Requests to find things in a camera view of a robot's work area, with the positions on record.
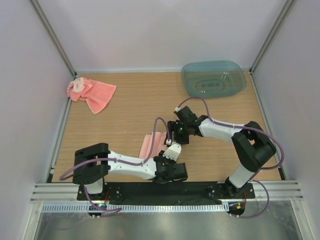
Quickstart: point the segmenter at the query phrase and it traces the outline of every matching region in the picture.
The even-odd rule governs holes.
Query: wooden tabletop
[[[246,88],[229,97],[207,98],[210,115],[220,121],[234,124],[258,122],[265,130],[264,121],[248,72],[244,72]],[[100,113],[94,115],[85,101],[73,102],[62,139],[53,182],[74,166],[76,150],[108,143],[109,149],[119,154],[138,157],[146,134],[151,134],[156,117],[175,121],[175,107],[188,94],[180,72],[152,73],[104,73],[83,74],[82,77],[116,85],[116,91]],[[197,115],[205,115],[205,107],[199,99],[185,103]],[[158,132],[164,132],[159,122]],[[190,136],[190,144],[183,145],[178,163],[185,163],[188,181],[224,181],[239,164],[232,144],[215,138]],[[266,166],[275,164],[271,159]],[[257,180],[280,180],[277,169],[260,172]],[[109,182],[142,182],[142,179],[126,175],[105,177]]]

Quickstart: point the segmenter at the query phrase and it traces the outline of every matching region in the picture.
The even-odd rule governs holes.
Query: folded towel
[[[114,92],[114,85],[80,77],[70,82],[66,95],[73,101],[85,100],[94,114],[106,107]]]
[[[141,159],[145,159],[151,149],[151,143],[152,143],[152,136],[153,136],[153,132],[151,135],[145,135],[142,146],[141,146],[141,150],[140,150],[140,154],[139,154],[139,158]],[[151,154],[151,158],[156,157],[159,155],[160,151],[163,150],[167,150],[167,146],[164,145],[165,139],[166,139],[167,133],[166,132],[156,132],[154,135],[154,145],[153,145],[153,150],[152,150],[152,154]]]

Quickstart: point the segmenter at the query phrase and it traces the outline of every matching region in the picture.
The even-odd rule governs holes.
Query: gray floor
[[[248,202],[244,215],[258,213],[265,202]],[[120,214],[89,219],[86,213],[42,213],[36,240],[302,240],[289,201],[273,201],[253,219],[225,212]]]

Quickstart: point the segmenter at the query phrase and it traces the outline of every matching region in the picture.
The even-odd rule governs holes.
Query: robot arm
[[[233,123],[214,120],[208,116],[197,117],[189,107],[176,108],[179,118],[169,121],[168,128],[173,139],[180,144],[189,143],[189,135],[217,138],[234,145],[240,164],[234,173],[225,181],[230,196],[237,195],[244,185],[261,169],[261,167],[277,152],[269,138],[261,133],[246,129],[234,128]],[[258,123],[237,124],[262,130]]]
[[[188,178],[186,166],[184,163],[176,163],[180,153],[181,145],[173,142],[166,151],[161,151],[158,156],[141,164],[145,159],[110,151],[108,144],[98,143],[76,151],[74,165],[94,158],[110,160],[101,161],[101,164],[88,163],[75,169],[72,182],[84,185],[89,194],[100,194],[104,191],[104,176],[108,174],[131,175],[161,184],[184,181]]]

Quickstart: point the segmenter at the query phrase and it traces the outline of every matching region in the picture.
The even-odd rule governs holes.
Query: white wall
[[[0,2],[0,235],[21,239],[72,80],[27,0]]]
[[[39,0],[76,71],[250,68],[285,0]]]
[[[320,1],[296,1],[258,66],[258,91],[275,137],[284,145],[284,169],[297,179],[319,237],[320,222]]]

